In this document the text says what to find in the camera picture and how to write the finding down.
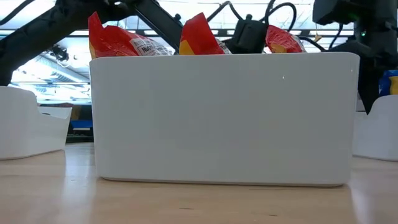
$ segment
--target table surface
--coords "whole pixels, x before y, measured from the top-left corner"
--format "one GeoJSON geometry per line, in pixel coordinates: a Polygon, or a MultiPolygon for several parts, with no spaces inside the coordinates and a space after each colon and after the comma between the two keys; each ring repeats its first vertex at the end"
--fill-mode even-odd
{"type": "Polygon", "coordinates": [[[398,223],[398,162],[353,159],[338,188],[116,182],[90,143],[0,161],[0,223],[398,223]]]}

